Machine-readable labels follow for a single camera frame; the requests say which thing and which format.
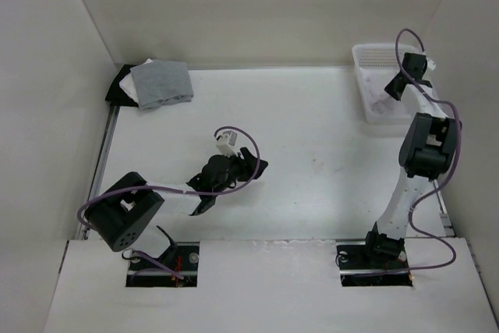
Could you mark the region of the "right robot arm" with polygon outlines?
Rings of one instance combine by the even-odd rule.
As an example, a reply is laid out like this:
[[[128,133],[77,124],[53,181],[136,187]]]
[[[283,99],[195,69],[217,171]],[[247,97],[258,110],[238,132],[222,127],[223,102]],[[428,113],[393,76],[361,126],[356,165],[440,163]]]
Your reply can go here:
[[[397,63],[400,71],[385,92],[404,105],[412,121],[398,155],[401,171],[397,185],[361,249],[363,261],[371,267],[400,257],[407,228],[414,226],[416,207],[436,193],[424,193],[424,186],[455,170],[461,146],[461,121],[457,115],[451,118],[445,114],[441,107],[451,104],[434,98],[431,83],[423,78],[426,56],[406,52],[397,57]]]

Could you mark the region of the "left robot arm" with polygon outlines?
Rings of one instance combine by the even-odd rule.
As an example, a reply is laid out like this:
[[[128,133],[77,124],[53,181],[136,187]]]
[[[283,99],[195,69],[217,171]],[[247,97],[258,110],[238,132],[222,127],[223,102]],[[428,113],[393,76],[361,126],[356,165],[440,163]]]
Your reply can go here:
[[[138,172],[129,172],[110,189],[80,210],[80,220],[117,253],[136,247],[148,253],[157,269],[167,269],[175,260],[171,238],[162,243],[152,236],[152,221],[165,208],[168,212],[200,216],[210,210],[220,195],[257,180],[269,163],[242,147],[232,154],[216,154],[201,171],[180,186],[153,186]]]

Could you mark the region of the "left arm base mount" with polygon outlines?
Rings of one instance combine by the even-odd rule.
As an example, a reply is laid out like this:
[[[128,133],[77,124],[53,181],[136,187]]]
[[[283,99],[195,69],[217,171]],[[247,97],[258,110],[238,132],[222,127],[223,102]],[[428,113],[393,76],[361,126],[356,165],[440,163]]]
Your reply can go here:
[[[122,253],[122,259],[128,262],[126,287],[128,288],[196,288],[200,264],[199,243],[176,243],[170,246],[157,262],[179,273],[177,278],[169,271],[151,263],[133,250]]]

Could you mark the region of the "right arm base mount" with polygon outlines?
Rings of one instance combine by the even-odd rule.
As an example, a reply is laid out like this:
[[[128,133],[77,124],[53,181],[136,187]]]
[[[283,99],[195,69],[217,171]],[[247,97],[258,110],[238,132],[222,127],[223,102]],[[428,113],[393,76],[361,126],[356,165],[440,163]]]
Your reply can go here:
[[[339,243],[335,263],[343,287],[412,287],[409,262],[403,250],[397,256],[369,257],[363,243]]]

